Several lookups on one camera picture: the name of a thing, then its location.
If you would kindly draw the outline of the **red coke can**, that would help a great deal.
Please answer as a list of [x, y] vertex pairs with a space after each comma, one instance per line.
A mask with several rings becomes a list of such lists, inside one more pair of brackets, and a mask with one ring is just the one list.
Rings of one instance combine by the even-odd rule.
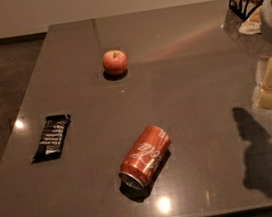
[[157, 126], [146, 126], [120, 166], [119, 178], [134, 190], [147, 187], [162, 158], [168, 151], [171, 138]]

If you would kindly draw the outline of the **red apple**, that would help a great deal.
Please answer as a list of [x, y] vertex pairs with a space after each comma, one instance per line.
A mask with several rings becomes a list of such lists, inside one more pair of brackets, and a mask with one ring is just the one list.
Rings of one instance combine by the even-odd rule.
[[105, 73], [110, 76], [119, 76], [125, 73], [127, 69], [127, 55], [121, 50], [110, 50], [104, 53], [102, 64]]

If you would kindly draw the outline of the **black snack bar wrapper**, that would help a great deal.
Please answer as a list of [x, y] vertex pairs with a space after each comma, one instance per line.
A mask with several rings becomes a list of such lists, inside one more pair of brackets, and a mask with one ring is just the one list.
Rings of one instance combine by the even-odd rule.
[[69, 114], [46, 117], [38, 149], [33, 157], [34, 163], [60, 158], [70, 123], [71, 117]]

